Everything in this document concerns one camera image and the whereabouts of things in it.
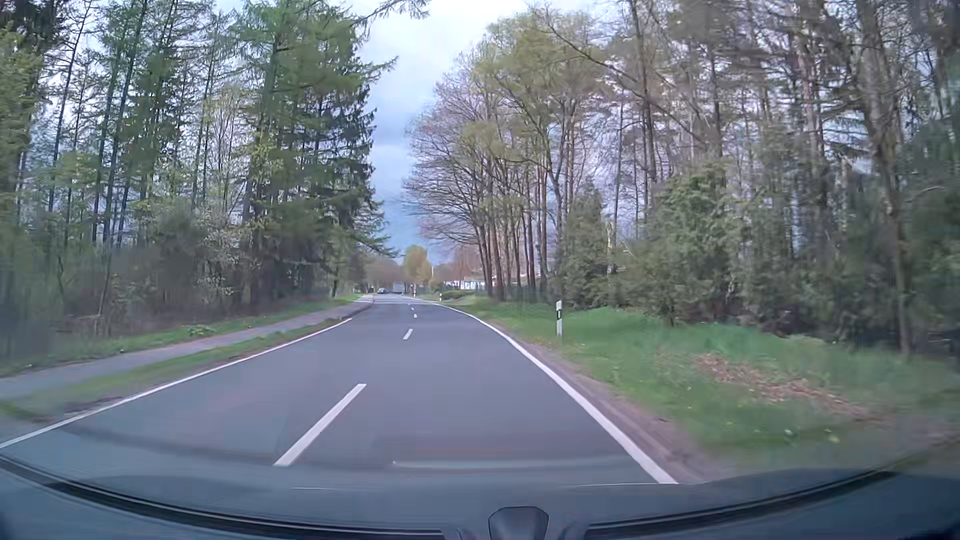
tree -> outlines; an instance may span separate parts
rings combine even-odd
[[[607,300],[607,231],[600,193],[587,183],[573,201],[564,236],[566,257],[558,271],[564,303],[598,307]]]
[[[422,282],[422,272],[425,265],[429,265],[426,259],[426,249],[416,244],[408,247],[407,251],[403,254],[405,281],[410,283]]]

asphalt road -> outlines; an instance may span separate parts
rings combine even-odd
[[[499,333],[392,295],[337,327],[0,453],[143,497],[230,509],[277,489],[656,481]]]

lane marking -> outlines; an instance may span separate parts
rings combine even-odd
[[[301,437],[299,441],[295,442],[294,446],[290,447],[290,450],[284,453],[280,459],[274,463],[274,467],[290,466],[290,464],[292,464],[295,459],[300,457],[300,454],[303,454],[303,451],[310,446],[310,443],[312,443],[314,439],[316,439],[317,436],[320,435],[320,433],[325,430],[331,422],[333,422],[337,415],[343,412],[344,409],[347,408],[347,405],[350,405],[350,402],[353,401],[353,398],[357,397],[357,394],[359,394],[360,391],[366,387],[366,384],[360,383],[354,386],[352,390],[347,392],[346,396],[337,402],[333,408],[327,411],[324,417],[313,425],[313,428],[307,430],[307,432],[303,434],[303,437]]]
[[[145,391],[145,392],[140,392],[139,394],[134,394],[134,395],[132,395],[132,396],[129,396],[129,397],[127,397],[127,398],[124,398],[124,399],[120,400],[119,402],[114,402],[114,403],[112,403],[112,404],[104,405],[104,406],[101,406],[101,407],[98,407],[98,408],[89,410],[89,411],[87,411],[87,412],[82,412],[82,413],[78,414],[77,416],[71,416],[70,418],[67,418],[66,420],[61,420],[60,422],[57,422],[56,424],[51,424],[50,426],[47,426],[47,427],[45,427],[45,428],[40,428],[39,430],[31,431],[31,432],[29,432],[29,433],[20,435],[19,437],[15,437],[15,438],[10,439],[10,440],[8,440],[8,441],[4,441],[3,443],[0,443],[0,449],[4,449],[4,448],[7,448],[7,447],[9,447],[9,446],[13,446],[13,445],[15,445],[16,443],[23,442],[23,441],[25,441],[25,440],[27,440],[27,439],[32,439],[32,438],[36,437],[37,435],[42,435],[43,433],[46,433],[47,431],[52,431],[52,430],[55,430],[55,429],[57,429],[57,428],[62,428],[63,426],[66,426],[66,425],[68,425],[68,424],[73,424],[74,422],[76,422],[76,421],[78,421],[78,420],[83,420],[84,418],[93,416],[94,414],[101,413],[101,412],[103,412],[103,411],[105,411],[105,410],[110,410],[110,409],[112,409],[112,408],[114,408],[114,407],[116,407],[116,406],[128,404],[129,402],[133,402],[133,401],[139,400],[140,398],[146,398],[147,396],[149,396],[149,395],[151,395],[151,394],[155,394],[156,392],[159,392],[160,390],[166,390],[167,388],[169,388],[169,387],[171,387],[171,386],[176,386],[176,385],[180,384],[181,382],[187,382],[188,380],[193,380],[193,379],[196,379],[197,377],[202,377],[202,376],[204,376],[204,375],[213,373],[213,372],[215,372],[215,371],[220,371],[220,370],[222,370],[222,369],[224,369],[224,368],[228,368],[228,367],[230,367],[230,366],[232,366],[232,365],[236,365],[236,364],[238,364],[238,363],[240,363],[240,362],[246,362],[247,360],[256,358],[256,357],[258,357],[258,356],[263,356],[263,355],[266,355],[267,353],[272,353],[273,351],[276,351],[277,349],[282,349],[282,348],[284,348],[284,347],[286,347],[286,346],[288,346],[288,345],[293,345],[294,343],[298,343],[298,342],[300,342],[300,341],[303,341],[304,339],[309,339],[309,338],[311,338],[311,337],[313,337],[313,336],[315,336],[315,335],[319,335],[319,334],[321,334],[321,333],[324,333],[325,331],[331,331],[331,330],[339,327],[340,325],[346,324],[346,323],[348,323],[348,322],[350,322],[350,321],[352,321],[352,320],[353,320],[352,318],[344,319],[343,321],[340,321],[339,323],[333,325],[332,327],[327,327],[327,328],[325,328],[325,329],[323,329],[323,330],[315,331],[315,332],[313,332],[313,333],[310,333],[310,334],[308,334],[308,335],[305,335],[304,337],[298,337],[297,339],[294,339],[293,341],[288,341],[288,342],[286,342],[286,343],[281,343],[281,344],[279,344],[279,345],[277,345],[277,346],[275,346],[275,347],[271,347],[270,349],[267,349],[266,351],[260,351],[259,353],[256,353],[255,355],[245,356],[245,357],[243,357],[243,358],[236,359],[236,360],[234,360],[233,362],[228,362],[228,363],[226,363],[226,364],[224,364],[224,365],[217,366],[217,367],[215,367],[215,368],[211,368],[211,369],[208,369],[208,370],[206,370],[206,371],[202,371],[202,372],[200,372],[200,373],[196,373],[196,374],[194,374],[194,375],[191,375],[190,377],[184,377],[183,379],[180,379],[180,380],[174,380],[173,382],[167,382],[166,384],[162,384],[161,386],[158,386],[157,388],[152,388],[152,389],[147,390],[147,391]]]
[[[671,477],[669,473],[664,471],[663,468],[660,467],[659,464],[656,461],[654,461],[652,457],[650,457],[649,455],[647,455],[646,452],[641,450],[640,447],[636,445],[633,439],[627,436],[627,434],[624,433],[623,430],[618,428],[617,425],[610,420],[610,418],[607,418],[607,416],[603,412],[601,412],[600,409],[596,407],[596,405],[591,403],[587,398],[584,397],[583,394],[578,392],[576,388],[571,386],[569,382],[567,382],[562,377],[557,375],[552,369],[550,369],[546,364],[541,362],[536,356],[533,356],[532,354],[530,354],[529,351],[527,351],[519,343],[514,341],[512,337],[500,331],[497,327],[491,325],[490,323],[484,321],[483,319],[476,317],[474,315],[471,315],[465,311],[461,311],[456,307],[444,306],[443,304],[436,304],[436,306],[446,307],[447,309],[452,309],[458,313],[463,313],[467,317],[470,317],[471,319],[479,322],[483,326],[498,333],[500,337],[506,339],[508,343],[513,345],[514,349],[517,349],[518,351],[520,351],[522,355],[526,356],[528,360],[530,360],[531,362],[534,363],[534,365],[539,367],[540,370],[543,373],[545,373],[547,377],[549,377],[550,379],[553,380],[553,382],[559,385],[560,388],[562,388],[568,396],[573,398],[573,401],[577,402],[579,406],[583,407],[584,410],[587,412],[587,414],[593,417],[593,420],[595,420],[597,424],[600,425],[601,428],[606,430],[606,432],[609,433],[611,437],[613,437],[613,440],[616,441],[621,447],[623,447],[623,450],[625,450],[627,454],[629,454],[630,457],[632,457],[634,461],[636,461],[636,463],[639,464],[639,466],[642,467],[643,470],[647,472],[648,475],[650,475],[654,480],[656,480],[659,483],[677,483],[677,481],[673,477]]]

white dashed center line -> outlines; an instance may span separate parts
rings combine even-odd
[[[334,405],[333,408],[331,408],[323,418],[313,425],[313,428],[310,428],[307,433],[304,433],[303,437],[301,437],[299,441],[295,442],[294,446],[290,447],[290,450],[288,450],[280,457],[280,459],[276,461],[276,463],[274,463],[274,466],[290,466],[290,464],[293,463],[295,459],[300,457],[300,454],[303,454],[303,451],[310,446],[310,443],[312,443],[314,439],[316,439],[317,436],[320,435],[320,433],[325,430],[331,422],[333,422],[337,415],[343,412],[344,409],[347,408],[347,405],[350,405],[350,402],[353,401],[353,398],[357,397],[357,394],[359,394],[360,391],[366,387],[367,385],[363,383],[354,386],[353,389],[350,390],[342,400],[340,400],[340,402]]]

grass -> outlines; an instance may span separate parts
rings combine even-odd
[[[265,315],[251,315],[234,319],[227,319],[208,324],[183,325],[165,331],[125,335],[105,339],[73,339],[57,347],[45,356],[32,356],[0,364],[0,377],[7,377],[27,369],[51,367],[58,364],[70,363],[95,358],[105,358],[157,349],[175,343],[209,337],[214,334],[232,333],[250,328],[272,325],[292,319],[313,311],[343,306],[355,300],[358,295],[322,301],[300,302],[282,307]]]
[[[14,401],[0,403],[0,413],[29,420],[56,418],[64,413],[84,410],[97,404],[130,396],[235,358],[264,351],[329,328],[338,322],[340,322],[339,319],[326,319],[317,325],[292,331],[278,331],[194,355],[178,356],[130,371],[85,380],[64,388],[43,390]]]
[[[893,439],[905,430],[952,422],[960,414],[960,375],[939,360],[904,360],[884,350],[855,352],[737,326],[670,328],[608,307],[565,313],[561,342],[552,306],[474,298],[458,307],[563,351],[620,395],[679,422],[705,449],[747,469],[882,459],[898,447]],[[769,384],[806,380],[808,387],[856,404],[881,421],[845,416],[823,399],[769,403],[747,385],[719,382],[698,367],[697,359],[707,354],[761,373]],[[891,430],[891,424],[897,427]]]

